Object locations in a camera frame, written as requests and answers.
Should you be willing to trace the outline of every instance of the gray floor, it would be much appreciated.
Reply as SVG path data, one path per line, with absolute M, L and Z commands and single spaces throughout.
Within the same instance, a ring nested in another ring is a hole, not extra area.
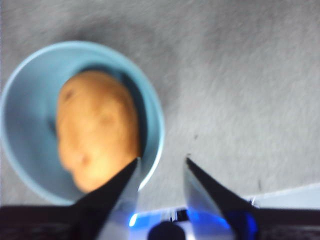
M 3 0 L 1 85 L 26 56 L 86 40 L 137 63 L 165 114 L 139 210 L 184 204 L 186 155 L 241 195 L 320 182 L 320 1 Z M 46 203 L 1 155 L 1 204 Z

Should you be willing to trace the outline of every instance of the potato skin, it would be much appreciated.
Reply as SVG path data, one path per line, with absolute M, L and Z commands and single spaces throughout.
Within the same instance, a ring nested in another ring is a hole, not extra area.
M 140 156 L 138 114 L 128 89 L 102 71 L 85 71 L 61 88 L 56 129 L 62 166 L 93 191 Z

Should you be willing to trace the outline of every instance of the potato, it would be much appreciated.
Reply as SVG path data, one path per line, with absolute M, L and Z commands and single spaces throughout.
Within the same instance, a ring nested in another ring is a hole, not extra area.
M 83 192 L 99 188 L 141 154 L 133 99 L 102 71 L 81 72 L 63 85 L 56 128 L 62 166 Z

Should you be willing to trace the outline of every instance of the bowl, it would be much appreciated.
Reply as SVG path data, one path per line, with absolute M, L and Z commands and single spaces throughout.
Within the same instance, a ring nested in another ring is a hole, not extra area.
M 34 192 L 57 205 L 70 205 L 84 193 L 60 164 L 56 107 L 63 84 L 85 70 L 114 76 L 130 91 L 137 108 L 141 190 L 157 167 L 164 144 L 164 118 L 158 96 L 143 72 L 119 52 L 93 42 L 67 41 L 27 57 L 10 76 L 1 99 L 2 145 L 8 161 Z

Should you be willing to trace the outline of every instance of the bowl rim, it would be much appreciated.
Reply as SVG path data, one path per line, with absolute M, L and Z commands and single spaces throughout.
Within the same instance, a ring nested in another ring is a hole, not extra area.
M 74 201 L 60 197 L 50 191 L 48 191 L 46 188 L 39 185 L 36 181 L 33 180 L 31 176 L 24 170 L 24 168 L 20 165 L 17 157 L 14 154 L 14 151 L 9 144 L 8 139 L 8 133 L 6 128 L 6 121 L 5 121 L 5 112 L 6 112 L 6 106 L 7 106 L 7 100 L 8 95 L 10 93 L 11 87 L 17 77 L 17 75 L 20 73 L 20 71 L 29 64 L 32 60 L 36 59 L 42 54 L 45 54 L 50 51 L 54 51 L 57 49 L 63 49 L 63 48 L 69 48 L 69 47 L 78 47 L 78 48 L 85 48 L 89 49 L 91 51 L 98 51 L 98 52 L 105 52 L 109 55 L 112 55 L 114 58 L 119 59 L 121 62 L 124 62 L 124 64 L 127 66 L 127 69 L 130 69 L 131 72 L 133 72 L 135 75 L 141 76 L 140 81 L 143 81 L 143 87 L 146 89 L 146 91 L 149 93 L 149 97 L 151 99 L 151 103 L 154 105 L 154 109 L 156 112 L 156 120 L 159 124 L 159 139 L 158 139 L 158 148 L 157 152 L 154 158 L 154 161 L 152 163 L 152 166 L 146 176 L 141 181 L 138 191 L 140 191 L 150 180 L 151 176 L 155 172 L 160 157 L 163 151 L 164 147 L 164 140 L 165 140 L 165 120 L 164 120 L 164 114 L 162 111 L 162 107 L 160 104 L 159 97 L 154 89 L 154 87 L 151 85 L 149 79 L 147 76 L 143 73 L 143 71 L 135 64 L 133 61 L 131 61 L 128 57 L 123 55 L 122 53 L 118 52 L 117 50 L 114 50 L 106 45 L 102 45 L 99 43 L 91 42 L 91 41 L 81 41 L 81 40 L 72 40 L 72 41 L 62 41 L 57 42 L 48 46 L 45 46 L 28 57 L 26 57 L 12 72 L 10 77 L 8 78 L 4 88 L 3 93 L 1 95 L 1 114 L 0 114 L 0 121 L 1 121 L 1 130 L 2 132 L 1 136 L 1 143 L 3 146 L 3 150 L 5 155 L 7 156 L 7 161 L 12 166 L 14 171 L 17 173 L 19 178 L 23 183 L 25 183 L 33 192 L 35 192 L 37 195 L 41 196 L 42 198 L 46 199 L 47 201 L 56 204 L 56 205 L 71 205 L 74 203 Z

